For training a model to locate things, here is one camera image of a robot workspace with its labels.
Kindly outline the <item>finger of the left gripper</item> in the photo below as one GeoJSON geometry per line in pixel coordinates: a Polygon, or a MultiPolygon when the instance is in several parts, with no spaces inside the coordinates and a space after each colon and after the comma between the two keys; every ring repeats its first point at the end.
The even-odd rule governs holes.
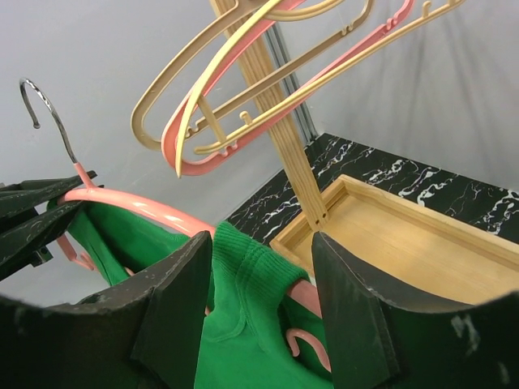
{"type": "Polygon", "coordinates": [[[66,178],[27,180],[1,189],[1,217],[9,218],[82,186],[79,175],[66,178]]]}
{"type": "Polygon", "coordinates": [[[81,202],[58,205],[42,214],[27,210],[1,219],[1,279],[31,264],[52,259],[46,246],[62,237],[81,210],[81,202]]]}

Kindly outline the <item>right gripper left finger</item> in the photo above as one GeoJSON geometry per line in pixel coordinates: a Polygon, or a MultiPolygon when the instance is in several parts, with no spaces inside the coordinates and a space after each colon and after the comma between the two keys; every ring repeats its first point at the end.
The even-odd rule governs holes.
{"type": "Polygon", "coordinates": [[[212,264],[202,232],[75,305],[1,300],[4,388],[192,388],[212,264]]]}

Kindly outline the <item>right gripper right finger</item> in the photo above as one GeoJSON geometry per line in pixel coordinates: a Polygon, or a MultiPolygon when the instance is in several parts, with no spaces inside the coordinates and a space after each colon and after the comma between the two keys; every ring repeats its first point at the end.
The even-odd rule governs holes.
{"type": "Polygon", "coordinates": [[[476,305],[440,297],[326,233],[311,255],[334,387],[517,387],[517,292],[476,305]]]}

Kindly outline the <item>pink hanger with green top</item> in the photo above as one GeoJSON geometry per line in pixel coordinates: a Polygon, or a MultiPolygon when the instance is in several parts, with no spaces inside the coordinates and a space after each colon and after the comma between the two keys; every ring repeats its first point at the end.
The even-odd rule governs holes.
{"type": "MultiPolygon", "coordinates": [[[[147,217],[167,227],[178,230],[181,233],[185,233],[189,237],[193,237],[196,233],[201,231],[208,231],[212,234],[212,236],[214,235],[216,231],[214,227],[171,206],[158,203],[157,201],[147,199],[136,194],[130,194],[120,190],[111,190],[96,186],[92,182],[92,179],[88,176],[84,167],[77,160],[62,120],[49,98],[33,81],[28,78],[20,78],[19,90],[24,101],[24,105],[32,119],[33,127],[39,129],[41,125],[28,98],[26,91],[27,86],[29,86],[41,98],[49,110],[54,122],[57,125],[64,148],[66,149],[66,153],[69,156],[75,171],[78,173],[82,183],[85,186],[85,188],[82,189],[70,190],[66,192],[61,198],[59,198],[59,203],[74,200],[86,200],[94,203],[109,204],[128,210],[130,212],[134,212],[140,216],[147,217]]],[[[307,310],[315,314],[317,317],[323,317],[320,309],[320,301],[317,289],[310,283],[310,281],[296,281],[287,289],[286,294],[299,305],[305,307],[307,310]]],[[[300,348],[296,339],[301,339],[308,343],[315,351],[320,364],[331,373],[331,364],[325,347],[310,332],[304,331],[302,329],[290,328],[286,332],[285,338],[288,341],[288,345],[294,357],[297,357],[300,353],[300,348]]]]}

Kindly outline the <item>green tank top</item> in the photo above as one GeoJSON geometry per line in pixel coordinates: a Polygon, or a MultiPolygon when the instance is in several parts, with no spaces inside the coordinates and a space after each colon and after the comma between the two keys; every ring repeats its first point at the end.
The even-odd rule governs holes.
{"type": "MultiPolygon", "coordinates": [[[[127,210],[88,202],[69,226],[103,278],[118,284],[187,242],[127,210]]],[[[199,348],[197,388],[330,388],[331,374],[300,340],[294,356],[286,332],[297,328],[324,341],[322,320],[287,289],[307,273],[275,251],[221,222],[212,240],[208,316],[199,348]]]]}

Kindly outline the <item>pink hanger with striped top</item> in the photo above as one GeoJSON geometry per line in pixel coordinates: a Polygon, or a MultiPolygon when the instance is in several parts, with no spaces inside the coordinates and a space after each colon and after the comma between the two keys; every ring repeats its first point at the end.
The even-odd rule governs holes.
{"type": "MultiPolygon", "coordinates": [[[[413,1],[403,2],[401,8],[392,18],[388,19],[385,24],[376,28],[372,33],[359,41],[348,52],[342,54],[288,98],[260,114],[257,118],[252,119],[248,116],[247,112],[242,112],[242,119],[245,122],[242,127],[228,135],[222,133],[217,136],[215,143],[198,147],[194,150],[196,154],[207,155],[205,159],[195,162],[186,161],[182,158],[182,148],[185,140],[191,137],[191,130],[188,126],[191,115],[196,109],[203,108],[206,92],[212,89],[228,67],[230,67],[242,52],[266,29],[265,19],[253,17],[241,26],[220,49],[217,56],[210,62],[208,68],[206,68],[195,86],[191,89],[190,95],[185,98],[182,105],[178,107],[170,119],[161,138],[163,157],[169,165],[175,169],[179,177],[183,174],[194,176],[211,172],[221,165],[226,158],[236,154],[236,152],[248,145],[257,136],[263,134],[271,126],[287,116],[322,85],[367,58],[368,55],[374,53],[376,50],[381,49],[386,44],[409,32],[414,26],[413,23],[407,24],[401,29],[397,29],[397,26],[410,14],[413,6],[413,1]]],[[[313,57],[320,55],[330,45],[335,44],[342,37],[352,32],[363,23],[371,7],[372,2],[369,1],[364,7],[362,14],[354,22],[346,25],[346,27],[338,33],[332,35],[326,41],[321,42],[321,44],[315,46],[308,52],[262,78],[246,91],[225,102],[218,109],[204,110],[204,117],[197,122],[197,127],[203,130],[209,126],[214,131],[219,131],[219,118],[224,117],[226,114],[236,110],[240,105],[269,89],[274,84],[279,83],[313,57]]]]}

